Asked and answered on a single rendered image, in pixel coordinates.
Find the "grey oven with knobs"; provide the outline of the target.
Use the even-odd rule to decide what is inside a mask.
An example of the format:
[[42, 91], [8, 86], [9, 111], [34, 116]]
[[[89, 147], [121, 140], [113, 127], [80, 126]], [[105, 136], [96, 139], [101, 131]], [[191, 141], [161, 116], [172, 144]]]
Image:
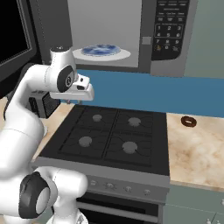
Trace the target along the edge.
[[[87, 176], [87, 201], [80, 202], [156, 216], [156, 219], [134, 219], [152, 224], [163, 223], [166, 195], [170, 189], [169, 176], [47, 157], [38, 157], [32, 163], [33, 167], [47, 165], [75, 170]], [[91, 186], [91, 180], [97, 181], [97, 186]], [[114, 184], [115, 189], [108, 189], [107, 183]], [[130, 186], [132, 191], [125, 192], [125, 186]], [[144, 195], [145, 189], [150, 190], [150, 195]]]

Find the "black microwave door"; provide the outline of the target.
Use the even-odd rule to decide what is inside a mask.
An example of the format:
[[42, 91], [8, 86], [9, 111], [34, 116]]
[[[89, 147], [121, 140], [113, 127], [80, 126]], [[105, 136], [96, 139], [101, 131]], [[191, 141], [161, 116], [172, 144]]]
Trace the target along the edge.
[[14, 89], [37, 51], [30, 1], [0, 0], [0, 99]]

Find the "grey-green cupboard door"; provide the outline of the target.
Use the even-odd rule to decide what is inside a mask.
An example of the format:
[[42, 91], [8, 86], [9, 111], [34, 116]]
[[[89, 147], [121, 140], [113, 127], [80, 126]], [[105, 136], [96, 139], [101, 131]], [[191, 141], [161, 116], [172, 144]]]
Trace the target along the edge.
[[224, 224], [224, 213], [208, 212], [183, 206], [166, 205], [164, 224]]

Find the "grey-green cupboard drawer front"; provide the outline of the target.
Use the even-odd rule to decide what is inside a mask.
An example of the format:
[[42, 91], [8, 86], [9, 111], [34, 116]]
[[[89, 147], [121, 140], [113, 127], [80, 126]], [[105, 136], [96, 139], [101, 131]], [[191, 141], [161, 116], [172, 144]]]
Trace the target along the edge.
[[224, 192], [171, 185], [166, 203], [177, 207], [224, 214]]

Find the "brown doughnut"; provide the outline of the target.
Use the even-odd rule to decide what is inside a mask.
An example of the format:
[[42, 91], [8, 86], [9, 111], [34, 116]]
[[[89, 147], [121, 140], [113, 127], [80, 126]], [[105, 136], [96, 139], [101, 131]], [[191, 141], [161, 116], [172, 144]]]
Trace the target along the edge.
[[193, 128], [197, 125], [197, 121], [193, 117], [190, 117], [187, 115], [181, 117], [181, 123], [184, 126], [190, 127], [190, 128]]

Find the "white plate with blue pattern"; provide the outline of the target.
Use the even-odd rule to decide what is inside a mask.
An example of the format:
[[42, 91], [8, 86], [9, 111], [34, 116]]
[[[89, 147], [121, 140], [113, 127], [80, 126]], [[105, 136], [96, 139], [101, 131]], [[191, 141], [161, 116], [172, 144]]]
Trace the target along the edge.
[[78, 60], [86, 61], [116, 61], [127, 59], [131, 53], [117, 45], [89, 45], [73, 51], [73, 56]]

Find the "black toaster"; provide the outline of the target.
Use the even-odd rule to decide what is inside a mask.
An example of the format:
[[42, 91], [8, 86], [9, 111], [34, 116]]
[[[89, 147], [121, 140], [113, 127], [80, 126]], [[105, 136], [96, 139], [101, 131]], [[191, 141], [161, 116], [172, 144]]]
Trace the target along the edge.
[[53, 99], [49, 92], [34, 91], [29, 97], [27, 108], [39, 118], [49, 118], [60, 105], [60, 99]]

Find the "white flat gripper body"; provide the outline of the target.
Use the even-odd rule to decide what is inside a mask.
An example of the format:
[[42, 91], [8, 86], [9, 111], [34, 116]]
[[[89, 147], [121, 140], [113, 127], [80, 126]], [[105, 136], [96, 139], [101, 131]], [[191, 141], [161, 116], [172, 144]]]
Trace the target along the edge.
[[86, 90], [77, 90], [75, 85], [72, 85], [64, 93], [50, 93], [50, 96], [61, 100], [92, 101], [95, 98], [95, 91], [91, 84]]

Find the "black gas hob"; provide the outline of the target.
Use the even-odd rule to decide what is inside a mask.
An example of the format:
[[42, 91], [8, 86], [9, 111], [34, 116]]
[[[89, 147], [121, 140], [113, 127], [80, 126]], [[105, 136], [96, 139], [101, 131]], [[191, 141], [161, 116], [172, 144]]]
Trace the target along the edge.
[[75, 105], [40, 156], [168, 176], [166, 114]]

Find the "grey microwave oven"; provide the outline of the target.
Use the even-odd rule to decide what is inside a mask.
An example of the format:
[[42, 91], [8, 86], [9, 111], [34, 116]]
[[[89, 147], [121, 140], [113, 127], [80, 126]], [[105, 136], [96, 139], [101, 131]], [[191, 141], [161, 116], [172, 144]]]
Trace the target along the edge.
[[79, 69], [181, 77], [198, 0], [29, 0], [45, 64], [52, 46], [114, 45], [127, 59], [86, 61]]

